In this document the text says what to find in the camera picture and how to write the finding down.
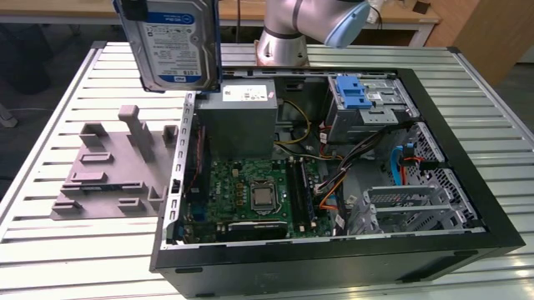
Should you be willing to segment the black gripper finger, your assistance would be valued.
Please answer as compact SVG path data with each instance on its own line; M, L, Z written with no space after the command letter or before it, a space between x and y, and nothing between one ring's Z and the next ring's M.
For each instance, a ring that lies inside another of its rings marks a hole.
M123 0L123 13L127 20L146 21L146 0Z

